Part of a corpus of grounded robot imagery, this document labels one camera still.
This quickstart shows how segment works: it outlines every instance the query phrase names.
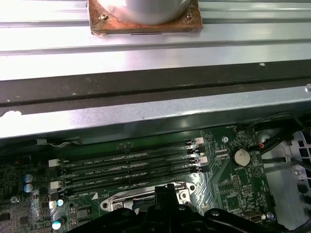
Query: aluminum rail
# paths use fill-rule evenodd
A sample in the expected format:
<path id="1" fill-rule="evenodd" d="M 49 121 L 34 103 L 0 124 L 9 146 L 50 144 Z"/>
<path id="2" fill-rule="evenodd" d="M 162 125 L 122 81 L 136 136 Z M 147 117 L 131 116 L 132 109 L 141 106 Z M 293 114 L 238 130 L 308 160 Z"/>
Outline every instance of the aluminum rail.
<path id="1" fill-rule="evenodd" d="M 204 0 L 199 6 L 200 34 L 96 37 L 84 0 L 1 1 L 0 81 L 311 59 L 311 1 Z M 224 123 L 228 111 L 241 111 L 230 115 L 237 122 L 258 113 L 309 108 L 310 90 L 301 86 L 32 115 L 17 106 L 0 117 L 0 138 L 108 127 L 107 140 L 118 140 L 187 130 L 202 127 L 198 122 Z"/>
<path id="2" fill-rule="evenodd" d="M 2 1 L 0 80 L 311 58 L 311 3 L 199 6 L 200 34 L 100 38 L 90 34 L 84 0 Z"/>

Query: copper heatsink base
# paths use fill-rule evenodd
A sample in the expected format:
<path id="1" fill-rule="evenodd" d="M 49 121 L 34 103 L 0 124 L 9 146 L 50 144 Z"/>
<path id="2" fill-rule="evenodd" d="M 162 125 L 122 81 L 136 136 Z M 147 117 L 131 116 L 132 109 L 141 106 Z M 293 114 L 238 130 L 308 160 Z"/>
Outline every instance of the copper heatsink base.
<path id="1" fill-rule="evenodd" d="M 88 13 L 93 34 L 200 32 L 203 28 L 198 0 L 192 0 L 180 18 L 156 26 L 124 22 L 108 13 L 96 0 L 88 0 Z"/>

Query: green circuit board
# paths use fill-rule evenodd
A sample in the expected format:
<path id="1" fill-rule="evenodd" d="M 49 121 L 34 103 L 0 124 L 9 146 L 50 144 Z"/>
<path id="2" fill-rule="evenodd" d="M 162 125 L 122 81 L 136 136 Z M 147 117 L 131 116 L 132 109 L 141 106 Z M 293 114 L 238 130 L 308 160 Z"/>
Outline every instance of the green circuit board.
<path id="1" fill-rule="evenodd" d="M 111 196 L 172 182 L 195 185 L 191 205 L 201 214 L 210 208 L 274 213 L 261 155 L 248 150 L 255 145 L 255 133 L 232 125 L 2 160 L 0 232 L 65 233 L 108 213 L 103 203 Z M 234 161 L 237 151 L 247 152 L 244 166 Z M 58 219 L 61 227 L 53 230 Z"/>

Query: ram slot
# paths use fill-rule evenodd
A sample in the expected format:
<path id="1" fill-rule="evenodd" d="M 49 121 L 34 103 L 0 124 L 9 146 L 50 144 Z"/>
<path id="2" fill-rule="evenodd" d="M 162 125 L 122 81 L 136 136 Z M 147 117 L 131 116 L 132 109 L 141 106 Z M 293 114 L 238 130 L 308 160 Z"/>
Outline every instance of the ram slot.
<path id="1" fill-rule="evenodd" d="M 129 183 L 123 183 L 123 184 L 115 184 L 112 183 L 110 186 L 106 187 L 96 187 L 92 191 L 101 191 L 101 192 L 106 192 L 108 193 L 110 190 L 129 190 L 129 189 L 136 189 L 136 188 L 141 188 L 144 186 L 149 186 L 149 185 L 154 185 L 155 183 L 171 183 L 171 182 L 176 182 L 181 179 L 183 175 L 187 175 L 191 173 L 189 169 L 184 169 L 180 171 L 176 171 L 170 174 L 162 174 L 161 177 L 156 177 L 156 178 L 150 178 L 148 180 L 143 180 L 143 181 L 136 181 L 136 182 L 129 182 Z M 81 196 L 84 196 L 86 193 L 88 193 L 90 190 L 75 190 L 74 192 L 69 191 L 68 193 L 65 194 L 66 197 L 71 197 L 71 198 L 79 198 Z"/>
<path id="2" fill-rule="evenodd" d="M 101 176 L 117 175 L 124 172 L 152 169 L 157 167 L 175 166 L 184 163 L 185 159 L 190 159 L 190 155 L 182 155 L 178 158 L 160 158 L 137 163 L 125 163 L 120 166 L 109 166 L 101 169 L 90 169 L 83 171 L 73 171 L 70 174 L 60 176 L 60 180 L 86 180 Z"/>
<path id="3" fill-rule="evenodd" d="M 164 173 L 164 174 L 160 174 L 160 175 L 154 175 L 154 176 L 150 176 L 148 179 L 143 179 L 143 180 L 127 180 L 127 182 L 112 182 L 112 183 L 107 183 L 105 185 L 95 185 L 93 187 L 83 187 L 83 188 L 77 188 L 77 189 L 72 189 L 72 190 L 68 190 L 66 191 L 65 195 L 66 196 L 72 196 L 72 195 L 76 195 L 79 193 L 85 193 L 88 191 L 95 191 L 95 190 L 99 190 L 99 189 L 119 189 L 119 190 L 124 190 L 130 187 L 139 187 L 139 186 L 144 186 L 147 185 L 149 183 L 154 183 L 156 182 L 158 179 L 161 179 L 164 183 L 169 183 L 172 181 L 176 181 L 180 179 L 180 176 L 185 175 L 185 174 L 190 174 L 191 170 L 190 169 L 184 169 L 184 170 L 178 170 L 178 171 L 173 171 L 173 172 L 169 172 L 169 173 Z"/>
<path id="4" fill-rule="evenodd" d="M 106 177 L 101 179 L 93 179 L 87 180 L 82 182 L 74 182 L 72 184 L 67 184 L 64 186 L 62 191 L 70 191 L 73 192 L 80 192 L 86 190 L 94 190 L 109 186 L 115 185 L 127 185 L 131 183 L 137 183 L 139 181 L 145 181 L 153 178 L 161 178 L 165 176 L 170 176 L 179 173 L 190 172 L 193 166 L 189 164 L 178 165 L 174 167 L 164 167 L 158 168 L 149 171 L 137 172 L 132 174 L 124 174 L 119 176 L 113 177 Z"/>
<path id="5" fill-rule="evenodd" d="M 176 142 L 176 143 L 170 143 L 170 144 L 164 144 L 164 145 L 156 145 L 156 146 L 149 146 L 147 148 L 144 149 L 136 149 L 136 148 L 131 148 L 130 149 L 130 153 L 147 153 L 150 151 L 158 151 L 158 150 L 169 150 L 169 149 L 177 149 L 177 148 L 182 148 L 184 146 L 187 145 L 187 141 L 183 141 L 183 142 Z M 96 154 L 89 154 L 89 155 L 85 155 L 83 156 L 83 159 L 93 159 L 93 158 L 105 158 L 107 156 L 121 156 L 123 154 L 125 154 L 125 151 L 115 151 L 115 152 L 106 152 L 106 153 L 96 153 Z M 79 161 L 81 160 L 80 157 L 77 157 L 75 155 L 72 155 L 69 157 L 67 156 L 68 159 L 70 159 L 71 161 Z"/>
<path id="6" fill-rule="evenodd" d="M 178 157 L 187 155 L 187 151 L 184 150 L 183 152 L 180 151 L 166 151 L 165 153 L 159 153 L 152 152 L 152 153 L 131 153 L 131 154 L 125 154 L 120 156 L 108 156 L 103 158 L 96 158 L 96 159 L 88 159 L 88 160 L 81 160 L 79 162 L 75 163 L 63 163 L 61 164 L 61 169 L 66 170 L 86 170 L 90 168 L 96 168 L 96 167 L 102 167 L 102 166 L 113 166 L 113 165 L 119 165 L 120 163 L 127 163 L 129 162 L 138 162 L 140 160 L 150 160 L 155 158 L 160 158 L 163 156 L 169 155 L 170 157 Z"/>

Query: gray cylinder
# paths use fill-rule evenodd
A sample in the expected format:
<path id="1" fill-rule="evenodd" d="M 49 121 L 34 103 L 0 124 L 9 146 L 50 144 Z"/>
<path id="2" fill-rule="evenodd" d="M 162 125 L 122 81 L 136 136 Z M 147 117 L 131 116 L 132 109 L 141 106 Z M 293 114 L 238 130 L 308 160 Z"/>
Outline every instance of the gray cylinder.
<path id="1" fill-rule="evenodd" d="M 140 25 L 159 25 L 180 17 L 191 0 L 97 0 L 115 17 Z"/>

